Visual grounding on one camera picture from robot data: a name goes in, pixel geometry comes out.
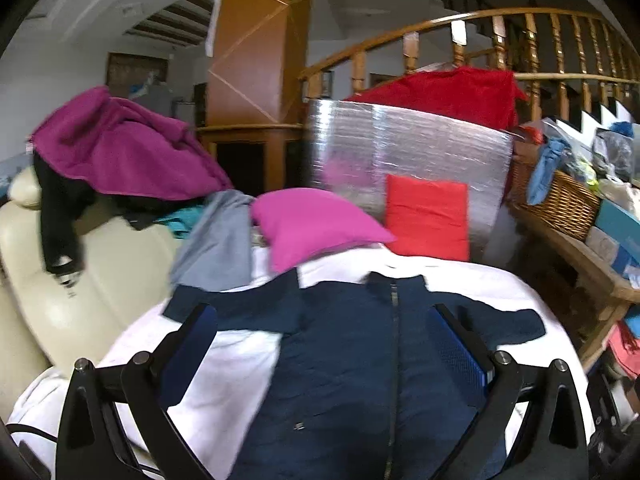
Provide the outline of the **red cloth on panel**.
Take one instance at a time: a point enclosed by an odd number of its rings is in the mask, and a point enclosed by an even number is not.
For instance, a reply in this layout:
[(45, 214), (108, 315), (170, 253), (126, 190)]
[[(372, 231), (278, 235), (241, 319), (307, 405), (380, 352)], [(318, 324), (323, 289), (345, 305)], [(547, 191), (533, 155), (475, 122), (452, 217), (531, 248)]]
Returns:
[(350, 102), (388, 105), (509, 130), (518, 124), (516, 104), (527, 96), (510, 70), (462, 66), (416, 72), (353, 94)]

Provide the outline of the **teal garment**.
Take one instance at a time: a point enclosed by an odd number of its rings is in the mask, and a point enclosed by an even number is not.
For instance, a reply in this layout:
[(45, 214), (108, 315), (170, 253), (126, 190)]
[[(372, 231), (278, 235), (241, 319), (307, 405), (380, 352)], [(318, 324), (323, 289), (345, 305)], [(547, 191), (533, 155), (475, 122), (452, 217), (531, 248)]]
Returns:
[(154, 223), (166, 226), (177, 240), (185, 240), (200, 221), (204, 209), (204, 205), (182, 208), (156, 219)]

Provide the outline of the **grey garment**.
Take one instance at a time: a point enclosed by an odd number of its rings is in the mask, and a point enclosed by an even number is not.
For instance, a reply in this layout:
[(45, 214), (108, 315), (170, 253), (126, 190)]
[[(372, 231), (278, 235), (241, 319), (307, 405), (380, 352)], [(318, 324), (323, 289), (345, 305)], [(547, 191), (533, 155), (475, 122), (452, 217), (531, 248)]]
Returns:
[(181, 243), (169, 272), (179, 285), (224, 292), (250, 284), (253, 270), (252, 196), (225, 190), (207, 197), (190, 235)]

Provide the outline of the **purple fleece garment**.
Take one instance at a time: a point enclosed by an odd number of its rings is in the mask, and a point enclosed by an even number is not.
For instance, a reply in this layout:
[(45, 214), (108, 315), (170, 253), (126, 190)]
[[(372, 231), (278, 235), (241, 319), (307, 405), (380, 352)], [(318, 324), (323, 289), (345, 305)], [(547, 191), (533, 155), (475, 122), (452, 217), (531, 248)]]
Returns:
[(104, 86), (55, 110), (30, 142), (57, 174), (102, 194), (182, 202), (232, 187), (186, 122), (116, 98)]

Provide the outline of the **wicker basket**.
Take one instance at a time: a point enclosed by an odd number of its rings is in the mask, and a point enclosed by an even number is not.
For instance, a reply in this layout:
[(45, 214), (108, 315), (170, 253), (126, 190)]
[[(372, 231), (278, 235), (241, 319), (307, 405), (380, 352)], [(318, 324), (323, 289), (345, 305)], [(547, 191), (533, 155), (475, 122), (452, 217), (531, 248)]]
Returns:
[(529, 205), (526, 192), (534, 168), (523, 157), (514, 157), (510, 202), (550, 228), (584, 242), (596, 221), (600, 198), (568, 174), (555, 171), (546, 198), (538, 205)]

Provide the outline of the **blue cardboard box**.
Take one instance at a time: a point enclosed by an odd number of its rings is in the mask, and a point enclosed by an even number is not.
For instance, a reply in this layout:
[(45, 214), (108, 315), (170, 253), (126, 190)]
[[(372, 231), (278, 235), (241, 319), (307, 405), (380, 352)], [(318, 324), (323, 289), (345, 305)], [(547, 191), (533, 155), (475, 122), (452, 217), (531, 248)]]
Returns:
[(604, 200), (590, 228), (586, 245), (617, 274), (639, 272), (639, 220), (620, 206)]

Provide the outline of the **wooden side table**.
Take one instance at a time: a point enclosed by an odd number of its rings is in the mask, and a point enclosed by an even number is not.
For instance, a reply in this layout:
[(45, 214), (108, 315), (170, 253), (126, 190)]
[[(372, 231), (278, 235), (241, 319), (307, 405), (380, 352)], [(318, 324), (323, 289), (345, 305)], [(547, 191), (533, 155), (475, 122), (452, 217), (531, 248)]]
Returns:
[(639, 292), (585, 243), (520, 207), (509, 212), (523, 240), (510, 261), (514, 274), (538, 292), (574, 344), (584, 370), (603, 353), (606, 338)]

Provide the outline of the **red cushion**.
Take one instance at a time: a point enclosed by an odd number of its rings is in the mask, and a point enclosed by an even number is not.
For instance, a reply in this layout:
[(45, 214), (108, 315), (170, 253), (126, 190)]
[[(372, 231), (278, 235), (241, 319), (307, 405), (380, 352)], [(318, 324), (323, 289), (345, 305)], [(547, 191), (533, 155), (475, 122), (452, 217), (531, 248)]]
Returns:
[(464, 183), (386, 176), (384, 223), (396, 255), (469, 261), (469, 191)]

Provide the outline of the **black garment on chair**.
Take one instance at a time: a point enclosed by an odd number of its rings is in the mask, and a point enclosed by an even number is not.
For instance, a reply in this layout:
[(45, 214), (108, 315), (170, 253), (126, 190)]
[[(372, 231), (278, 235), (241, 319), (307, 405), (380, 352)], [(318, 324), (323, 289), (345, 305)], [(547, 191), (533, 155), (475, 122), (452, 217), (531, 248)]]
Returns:
[(40, 242), (46, 271), (65, 288), (72, 288), (84, 270), (84, 250), (75, 230), (96, 192), (84, 180), (58, 174), (37, 153), (32, 156), (40, 186)]

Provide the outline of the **magenta pillow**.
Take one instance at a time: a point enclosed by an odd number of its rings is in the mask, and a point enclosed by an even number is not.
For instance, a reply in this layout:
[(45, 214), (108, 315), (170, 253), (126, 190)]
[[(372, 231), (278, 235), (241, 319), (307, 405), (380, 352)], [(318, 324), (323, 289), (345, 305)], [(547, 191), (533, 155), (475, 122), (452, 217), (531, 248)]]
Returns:
[(370, 214), (318, 188), (262, 194), (250, 206), (250, 214), (270, 248), (270, 269), (276, 273), (329, 252), (396, 240)]

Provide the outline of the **silver foil insulation panel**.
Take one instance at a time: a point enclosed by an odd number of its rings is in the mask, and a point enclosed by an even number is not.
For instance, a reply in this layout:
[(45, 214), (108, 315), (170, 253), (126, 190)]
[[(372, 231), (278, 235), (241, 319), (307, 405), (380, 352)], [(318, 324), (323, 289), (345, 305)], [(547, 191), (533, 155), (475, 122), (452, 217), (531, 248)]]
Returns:
[(389, 174), (448, 180), (469, 188), (471, 260), (484, 257), (513, 151), (509, 133), (408, 108), (311, 100), (307, 182), (341, 195), (375, 219)]

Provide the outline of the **light blue cloth in basket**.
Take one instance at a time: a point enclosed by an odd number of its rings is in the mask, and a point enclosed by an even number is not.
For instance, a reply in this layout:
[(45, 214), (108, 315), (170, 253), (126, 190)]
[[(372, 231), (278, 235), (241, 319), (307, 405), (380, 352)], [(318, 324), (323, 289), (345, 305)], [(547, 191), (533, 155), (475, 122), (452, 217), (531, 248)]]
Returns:
[(570, 151), (570, 144), (563, 139), (550, 139), (539, 151), (538, 162), (529, 177), (526, 190), (526, 204), (537, 206), (546, 199), (555, 171)]

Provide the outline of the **navy blue zip jacket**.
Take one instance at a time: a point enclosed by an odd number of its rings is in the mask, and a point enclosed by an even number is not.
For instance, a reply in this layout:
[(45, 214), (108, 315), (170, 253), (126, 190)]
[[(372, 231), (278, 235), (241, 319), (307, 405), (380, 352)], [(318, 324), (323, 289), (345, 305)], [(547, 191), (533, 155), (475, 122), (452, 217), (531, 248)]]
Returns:
[(303, 287), (288, 271), (242, 292), (181, 286), (166, 314), (180, 322), (198, 304), (215, 308), (221, 330), (281, 337), (235, 479), (431, 477), (477, 412), (452, 377), (454, 359), (438, 351), (437, 308), (490, 350), (544, 336), (533, 310), (432, 292), (422, 276)]

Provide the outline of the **cream leather chair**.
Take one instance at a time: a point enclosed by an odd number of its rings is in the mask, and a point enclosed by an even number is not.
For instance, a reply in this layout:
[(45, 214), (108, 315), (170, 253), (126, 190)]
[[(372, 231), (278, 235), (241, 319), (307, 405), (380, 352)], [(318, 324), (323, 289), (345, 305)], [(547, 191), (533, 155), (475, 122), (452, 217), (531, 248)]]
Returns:
[(137, 318), (169, 294), (180, 244), (160, 224), (137, 231), (103, 198), (75, 224), (76, 273), (47, 271), (41, 250), (40, 187), (32, 167), (13, 179), (1, 207), (1, 415), (49, 367), (100, 362)]

